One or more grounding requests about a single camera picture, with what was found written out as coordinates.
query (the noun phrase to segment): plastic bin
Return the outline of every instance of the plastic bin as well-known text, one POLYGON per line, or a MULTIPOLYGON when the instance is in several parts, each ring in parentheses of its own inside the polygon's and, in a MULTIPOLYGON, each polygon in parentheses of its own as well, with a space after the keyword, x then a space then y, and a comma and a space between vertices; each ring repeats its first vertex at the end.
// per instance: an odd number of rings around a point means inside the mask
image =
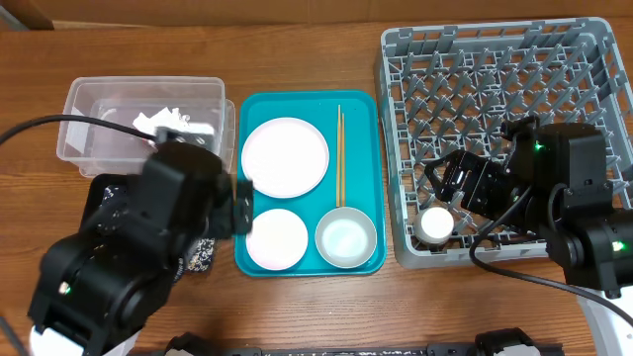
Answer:
MULTIPOLYGON (((89 116, 132 128, 140 113, 153 116, 165 107, 179 108, 192 123, 216 130, 213 152, 230 169, 234 146, 234 105, 225 85, 210 77, 90 77, 75 80, 64 114, 89 116)), ((85 177, 101 173, 139 173, 154 152, 147 142, 126 133, 84 123, 59 127, 57 156, 79 167, 85 177)))
MULTIPOLYGON (((427 162, 455 149, 507 157, 500 123, 538 115, 542 125, 591 123, 606 142, 614 203, 631 209, 633 147, 625 122, 633 95, 615 36, 599 18, 389 29, 377 61, 379 114, 387 146, 396 258, 407 268, 470 264, 468 248, 487 221, 435 198, 427 162), (445 248, 413 235, 415 215, 442 206, 455 218, 445 248)), ((492 233, 485 261, 546 257, 545 241, 512 244, 492 233)))

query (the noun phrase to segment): white oval plate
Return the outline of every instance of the white oval plate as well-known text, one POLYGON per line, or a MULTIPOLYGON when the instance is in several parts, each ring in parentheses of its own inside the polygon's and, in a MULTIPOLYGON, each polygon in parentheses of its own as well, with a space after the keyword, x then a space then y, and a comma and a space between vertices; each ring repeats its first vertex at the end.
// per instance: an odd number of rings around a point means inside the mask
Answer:
POLYGON ((250 258, 269 271, 288 269, 299 262, 308 249, 308 229, 295 213, 273 209, 257 216, 246 236, 250 258))
POLYGON ((312 190, 325 175, 329 149, 311 124, 278 118, 255 129, 246 139, 241 167, 255 189, 272 198, 288 199, 312 190))

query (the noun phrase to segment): clear plastic container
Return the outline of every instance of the clear plastic container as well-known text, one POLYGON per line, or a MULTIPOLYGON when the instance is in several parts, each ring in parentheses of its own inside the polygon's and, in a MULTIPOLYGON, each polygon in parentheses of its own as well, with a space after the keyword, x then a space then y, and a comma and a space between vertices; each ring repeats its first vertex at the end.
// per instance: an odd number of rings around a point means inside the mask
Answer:
MULTIPOLYGON (((132 128, 140 113, 151 117, 165 107, 179 108, 192 123, 216 131, 213 152, 230 169, 235 135, 235 109, 225 98, 225 85, 210 77, 90 77, 75 80, 64 114, 89 116, 132 128)), ((59 127, 57 156, 79 167, 85 177, 102 173, 139 173, 155 151, 141 138, 84 123, 59 127)))

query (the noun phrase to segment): bowl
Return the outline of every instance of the bowl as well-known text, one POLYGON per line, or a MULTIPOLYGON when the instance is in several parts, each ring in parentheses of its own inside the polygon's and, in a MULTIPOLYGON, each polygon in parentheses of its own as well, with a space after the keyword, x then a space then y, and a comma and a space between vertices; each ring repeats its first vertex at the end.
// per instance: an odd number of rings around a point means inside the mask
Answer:
POLYGON ((367 262, 376 250, 374 223, 358 209, 336 208, 316 226, 316 249, 334 267, 355 268, 367 262))

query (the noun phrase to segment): wood grain surface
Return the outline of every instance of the wood grain surface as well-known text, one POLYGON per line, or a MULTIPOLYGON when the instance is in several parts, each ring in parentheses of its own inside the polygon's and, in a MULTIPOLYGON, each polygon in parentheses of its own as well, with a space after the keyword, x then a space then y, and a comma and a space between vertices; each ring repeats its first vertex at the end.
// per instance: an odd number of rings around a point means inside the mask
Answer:
MULTIPOLYGON (((238 108, 262 91, 373 95, 380 34, 402 25, 0 33, 0 132, 61 112, 71 82, 81 76, 218 76, 238 108)), ((633 68, 633 21, 611 19, 611 25, 625 66, 633 68)), ((40 259, 76 231, 89 185, 55 156, 57 131, 58 125, 32 129, 0 147, 0 312, 24 342, 40 259)), ((564 343, 568 355, 595 354, 573 296, 474 267, 406 270, 394 258, 391 232, 389 244, 387 262, 373 276, 252 279, 237 269, 226 242, 211 274, 174 288, 137 349, 163 348, 185 331, 219 345, 270 349, 472 341, 479 332, 519 326, 536 340, 564 343)), ((563 280, 546 260, 503 265, 563 280)), ((0 354, 13 354, 3 336, 0 354)))

